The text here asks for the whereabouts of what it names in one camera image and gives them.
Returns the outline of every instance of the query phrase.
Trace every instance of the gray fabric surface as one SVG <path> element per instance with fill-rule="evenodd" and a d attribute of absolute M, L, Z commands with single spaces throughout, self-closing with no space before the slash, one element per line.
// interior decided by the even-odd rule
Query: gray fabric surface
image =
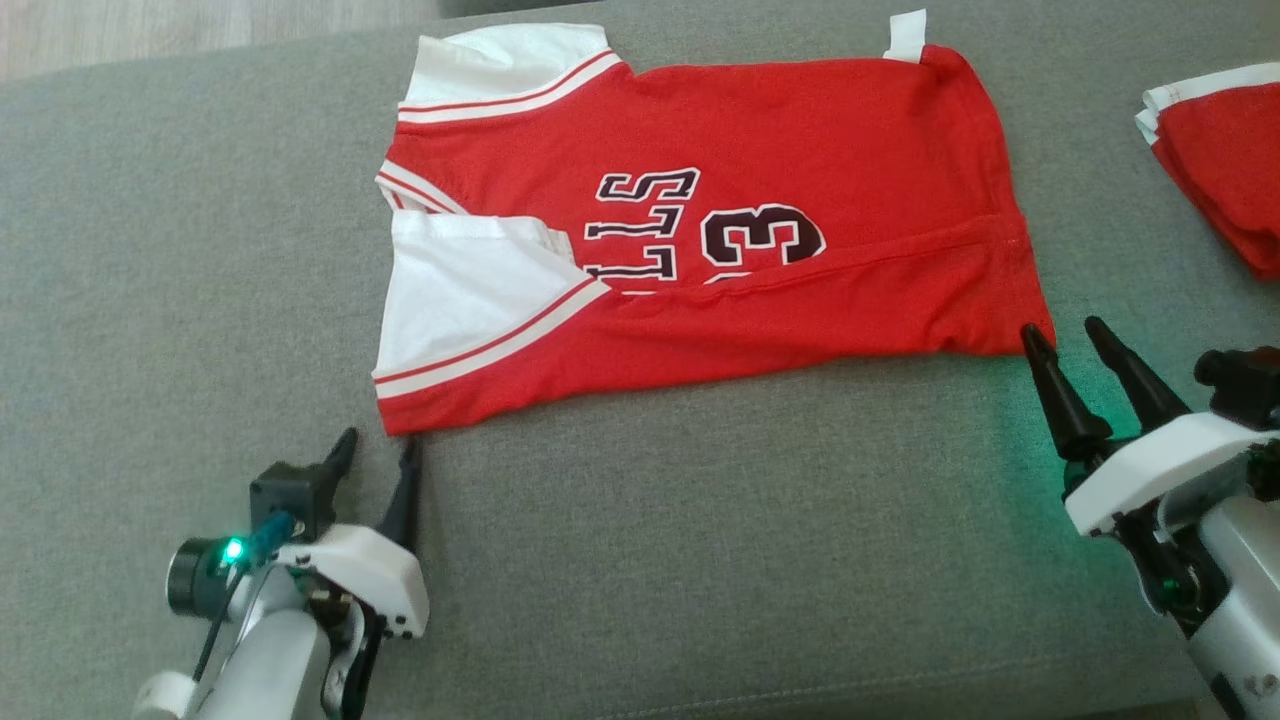
<path fill-rule="evenodd" d="M 649 68 L 877 55 L 916 5 L 521 18 L 603 23 Z M 1268 56 L 1243 5 L 929 13 L 1001 111 L 1087 397 L 1121 406 L 1088 313 L 1196 404 L 1201 351 L 1277 340 L 1280 287 L 1213 240 L 1130 119 L 1144 88 Z M 165 564 L 184 537 L 243 530 L 271 461 L 356 424 L 339 506 L 381 511 L 397 450 L 369 380 L 390 270 L 371 177 L 417 29 L 498 19 L 0 87 L 5 717 L 120 717 L 150 674 L 189 670 L 204 628 L 168 614 Z M 579 398 L 434 434 L 426 469 L 434 615 L 384 650 L 376 720 L 1061 717 L 1202 688 L 1120 550 L 1074 537 L 1020 359 Z"/>

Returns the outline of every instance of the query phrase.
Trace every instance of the folded red jersey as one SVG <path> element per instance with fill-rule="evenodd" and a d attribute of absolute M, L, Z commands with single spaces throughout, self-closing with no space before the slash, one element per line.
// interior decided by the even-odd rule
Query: folded red jersey
<path fill-rule="evenodd" d="M 923 12 L 891 35 L 640 74 L 595 26 L 424 37 L 378 176 L 387 430 L 1051 333 L 991 100 Z"/>
<path fill-rule="evenodd" d="M 1148 90 L 1138 129 L 1258 279 L 1280 279 L 1280 63 Z"/>

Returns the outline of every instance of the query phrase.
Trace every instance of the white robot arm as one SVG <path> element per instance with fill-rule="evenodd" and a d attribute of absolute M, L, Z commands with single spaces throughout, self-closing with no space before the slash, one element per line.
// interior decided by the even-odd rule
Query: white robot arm
<path fill-rule="evenodd" d="M 1231 720 L 1280 720 L 1280 350 L 1211 351 L 1196 379 L 1211 411 L 1189 407 L 1098 318 L 1085 331 L 1142 423 L 1112 439 L 1034 325 L 1023 346 L 1059 456 L 1068 516 L 1133 559 L 1153 611 Z"/>
<path fill-rule="evenodd" d="M 182 544 L 169 564 L 169 607 L 212 625 L 196 670 L 151 678 L 134 720 L 360 719 L 381 642 L 421 638 L 430 607 L 413 553 L 417 445 L 404 448 L 378 529 L 333 521 L 355 447 L 348 428 L 324 462 L 276 462 L 253 480 L 248 538 Z M 236 644 L 201 683 L 223 621 L 239 624 Z"/>

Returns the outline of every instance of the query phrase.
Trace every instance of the jersey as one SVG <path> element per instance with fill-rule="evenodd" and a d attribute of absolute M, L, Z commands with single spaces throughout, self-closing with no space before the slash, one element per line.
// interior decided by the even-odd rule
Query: jersey
<path fill-rule="evenodd" d="M 1135 117 L 1152 151 L 1260 281 L 1280 279 L 1280 63 L 1148 90 Z"/>
<path fill-rule="evenodd" d="M 883 58 L 634 72 L 595 26 L 421 38 L 378 183 L 388 432 L 1051 331 L 996 110 Z"/>

